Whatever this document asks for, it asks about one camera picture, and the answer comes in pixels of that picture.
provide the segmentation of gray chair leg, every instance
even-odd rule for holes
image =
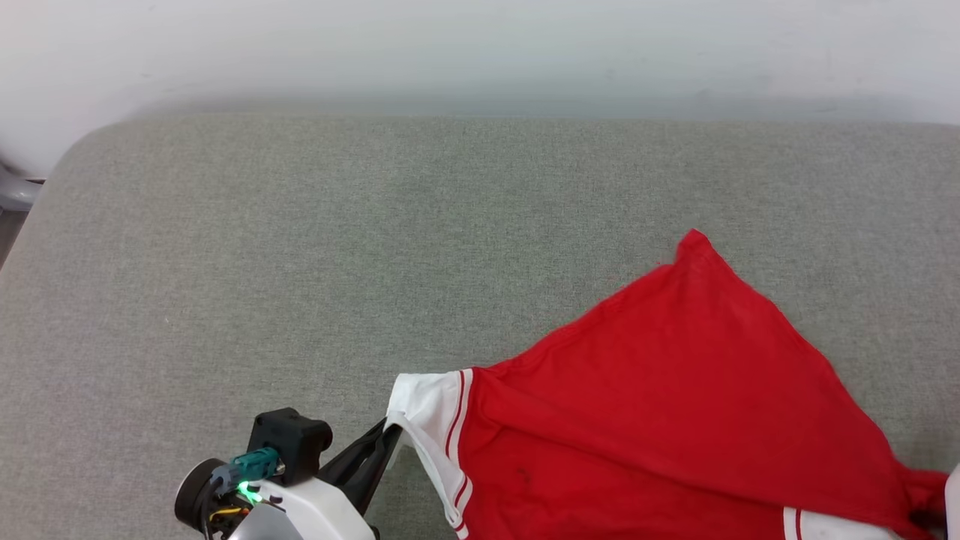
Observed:
[[[0,165],[0,209],[29,211],[39,192],[39,184],[16,177]]]

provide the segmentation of white sleeve trim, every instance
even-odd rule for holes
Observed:
[[[423,469],[444,503],[446,520],[463,540],[473,484],[460,468],[460,437],[467,417],[473,370],[401,374],[387,407],[387,426],[403,428],[400,444],[417,451]]]
[[[785,540],[899,540],[886,528],[796,508],[783,509]]]

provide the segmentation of white wall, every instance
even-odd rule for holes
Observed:
[[[0,158],[184,110],[960,123],[957,0],[0,0]]]

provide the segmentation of green light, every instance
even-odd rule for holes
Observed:
[[[260,497],[259,494],[253,493],[250,490],[249,482],[240,482],[240,485],[237,486],[237,491],[240,492],[240,495],[243,495],[247,498],[247,501],[250,501],[250,504],[257,504],[263,501],[263,497]]]

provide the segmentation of teal connector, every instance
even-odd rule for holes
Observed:
[[[263,480],[277,474],[282,467],[280,454],[272,448],[261,448],[249,454],[238,455],[213,470],[210,482],[221,479],[216,494],[222,497],[235,490],[241,482]]]

